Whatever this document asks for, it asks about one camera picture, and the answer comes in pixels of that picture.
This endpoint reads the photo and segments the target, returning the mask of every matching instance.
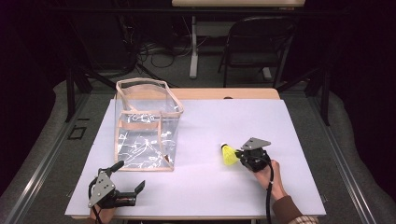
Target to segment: white table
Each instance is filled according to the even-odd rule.
[[[303,7],[305,0],[172,0],[174,7]],[[190,78],[197,78],[198,66],[198,35],[223,36],[228,34],[228,30],[233,22],[202,22],[199,24],[195,16],[192,16],[191,23],[191,67]]]
[[[227,95],[235,95],[233,89],[227,91],[231,92]],[[249,89],[237,91],[247,94]],[[240,148],[250,137],[272,142],[266,150],[272,159],[280,162],[285,189],[303,214],[326,215],[288,109],[282,100],[274,98],[182,100],[185,112],[178,127],[175,171],[114,173],[111,180],[121,192],[133,191],[146,180],[145,189],[137,196],[136,206],[119,208],[116,217],[161,220],[265,218],[266,192],[253,174],[240,162],[233,166],[222,163],[220,143],[227,142]],[[107,109],[65,211],[68,216],[84,218],[89,215],[88,186],[98,168],[114,164],[113,103]]]

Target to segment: gray floor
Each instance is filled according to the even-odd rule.
[[[179,87],[221,87],[222,76],[217,73],[220,55],[205,51],[204,47],[201,52],[196,79],[189,78],[188,56],[176,57],[167,68],[154,67],[149,58],[144,65]],[[160,59],[163,57],[161,55],[155,57],[154,62],[166,60]],[[147,75],[135,70],[114,80],[130,77]],[[242,76],[240,73],[230,75],[230,87],[268,87],[269,84],[257,84],[261,78],[257,70],[244,70]],[[256,84],[240,84],[249,81]],[[65,84],[55,88],[57,101],[51,117],[22,168],[0,198],[1,223],[83,223],[66,217],[64,211],[108,101],[114,94],[102,83],[96,80],[91,82],[94,91],[89,95],[78,94],[78,112],[68,124],[64,123],[67,112]],[[306,98],[302,94],[303,88],[304,83],[301,83],[280,95],[286,102],[318,191],[323,197],[328,215],[321,217],[320,222],[396,223],[394,201],[377,186],[357,155],[342,102],[331,95],[331,127],[326,127],[318,117],[317,99]],[[86,128],[81,140],[67,139],[75,125]]]

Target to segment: person's right hand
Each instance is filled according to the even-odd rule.
[[[271,190],[271,195],[277,201],[288,194],[283,188],[282,179],[280,177],[280,166],[279,162],[271,160],[271,165],[274,169],[274,182]],[[259,172],[253,173],[256,176],[257,180],[259,181],[260,185],[264,189],[268,189],[268,185],[270,182],[271,177],[271,168],[270,166],[266,166],[264,169],[260,170]]]

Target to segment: human hand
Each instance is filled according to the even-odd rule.
[[[277,201],[288,194],[283,188],[282,179],[280,177],[280,165],[279,162],[271,160],[271,165],[274,169],[274,182],[271,190],[271,195]],[[271,178],[271,168],[267,165],[264,169],[260,170],[259,172],[253,173],[256,176],[257,180],[259,181],[260,185],[264,189],[268,189],[268,185],[270,183]]]
[[[114,214],[116,213],[116,208],[106,208],[102,209],[99,205],[95,205],[95,209],[99,214],[99,218],[102,220],[104,224],[109,223],[111,219],[114,217]],[[93,212],[93,209],[91,209],[90,212],[90,218],[93,220],[96,220],[96,215]]]

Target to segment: table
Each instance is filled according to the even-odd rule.
[[[303,7],[305,0],[172,0],[174,7]],[[228,30],[232,26],[232,22],[203,22],[203,26],[208,27],[208,31],[197,30],[199,24],[195,16],[192,16],[191,22],[191,38],[192,38],[192,54],[190,78],[197,78],[198,51],[197,36],[198,35],[227,35]]]
[[[326,215],[289,112],[276,90],[173,89],[173,93],[185,107],[178,127],[175,171],[114,173],[111,180],[121,192],[133,191],[146,180],[136,206],[119,208],[115,218],[265,218],[266,192],[239,162],[224,165],[219,147],[227,142],[238,148],[252,136],[272,142],[267,152],[281,163],[285,188],[300,210],[307,215]],[[234,99],[222,100],[224,97]],[[98,168],[114,163],[113,104],[110,102],[92,145],[67,216],[89,215],[89,183]]]

